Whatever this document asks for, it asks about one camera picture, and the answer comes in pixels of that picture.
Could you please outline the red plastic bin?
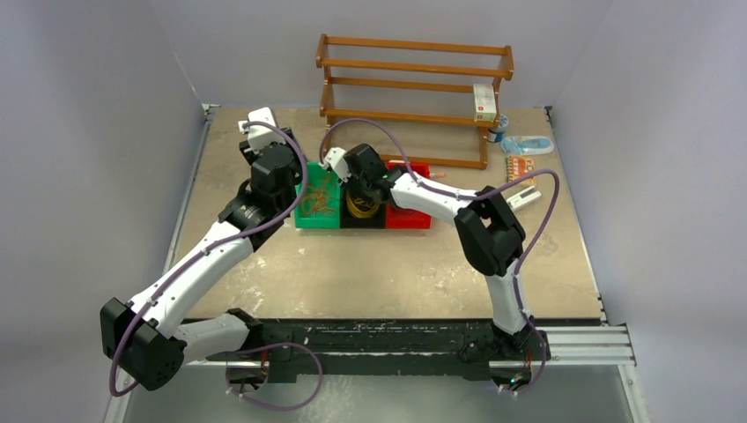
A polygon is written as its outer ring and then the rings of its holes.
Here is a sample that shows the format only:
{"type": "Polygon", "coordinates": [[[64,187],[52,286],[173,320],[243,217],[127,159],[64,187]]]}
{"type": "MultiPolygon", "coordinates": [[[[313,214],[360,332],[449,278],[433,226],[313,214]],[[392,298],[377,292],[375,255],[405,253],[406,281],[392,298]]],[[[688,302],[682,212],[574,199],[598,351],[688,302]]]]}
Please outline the red plastic bin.
{"type": "MultiPolygon", "coordinates": [[[[426,179],[431,178],[429,165],[422,162],[411,162],[412,170],[426,179]]],[[[432,218],[423,212],[386,205],[385,227],[387,229],[429,229],[432,218]]]]}

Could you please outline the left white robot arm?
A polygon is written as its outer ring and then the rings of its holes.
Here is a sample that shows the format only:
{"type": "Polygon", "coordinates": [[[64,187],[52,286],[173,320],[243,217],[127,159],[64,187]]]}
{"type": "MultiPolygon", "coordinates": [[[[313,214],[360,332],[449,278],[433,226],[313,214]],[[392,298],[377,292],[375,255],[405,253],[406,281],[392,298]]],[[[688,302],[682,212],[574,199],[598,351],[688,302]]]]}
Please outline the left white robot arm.
{"type": "Polygon", "coordinates": [[[109,392],[157,390],[185,364],[218,353],[252,360],[263,348],[262,325],[239,308],[197,323],[186,314],[227,272],[254,254],[298,205],[308,182],[307,160],[292,130],[243,122],[240,152],[250,176],[194,248],[128,301],[100,310],[101,342],[111,360],[109,392]]]}

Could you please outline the green plastic bin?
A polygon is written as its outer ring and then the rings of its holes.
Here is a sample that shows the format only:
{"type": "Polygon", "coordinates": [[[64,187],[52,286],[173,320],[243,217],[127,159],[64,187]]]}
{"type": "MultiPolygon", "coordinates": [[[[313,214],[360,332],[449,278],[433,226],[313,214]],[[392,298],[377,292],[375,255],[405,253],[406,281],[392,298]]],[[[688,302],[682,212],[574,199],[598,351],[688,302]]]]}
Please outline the green plastic bin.
{"type": "Polygon", "coordinates": [[[317,162],[308,162],[307,170],[307,189],[293,214],[295,226],[301,229],[340,228],[337,176],[321,168],[317,162]]]}

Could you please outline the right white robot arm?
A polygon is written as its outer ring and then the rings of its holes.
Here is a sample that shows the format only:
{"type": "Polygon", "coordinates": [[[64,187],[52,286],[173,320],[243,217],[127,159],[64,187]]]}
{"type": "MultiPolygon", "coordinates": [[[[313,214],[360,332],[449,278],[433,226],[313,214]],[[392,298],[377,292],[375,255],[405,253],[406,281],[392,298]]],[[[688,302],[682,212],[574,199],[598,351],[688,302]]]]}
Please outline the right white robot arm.
{"type": "Polygon", "coordinates": [[[345,152],[346,181],[364,197],[422,212],[452,225],[466,260],[485,277],[492,302],[492,331],[497,352],[514,359],[529,347],[531,313],[525,307],[518,273],[526,233],[500,194],[458,189],[411,174],[404,165],[388,168],[371,145],[345,152]]]}

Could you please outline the black plastic bin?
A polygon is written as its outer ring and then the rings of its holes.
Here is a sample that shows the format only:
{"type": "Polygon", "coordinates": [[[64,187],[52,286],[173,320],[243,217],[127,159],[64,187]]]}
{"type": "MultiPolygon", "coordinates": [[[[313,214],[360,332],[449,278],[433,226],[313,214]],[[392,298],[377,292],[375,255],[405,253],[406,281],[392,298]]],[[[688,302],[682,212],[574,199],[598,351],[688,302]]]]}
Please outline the black plastic bin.
{"type": "Polygon", "coordinates": [[[383,229],[386,208],[362,197],[349,193],[343,183],[340,186],[340,227],[348,229],[383,229]]]}

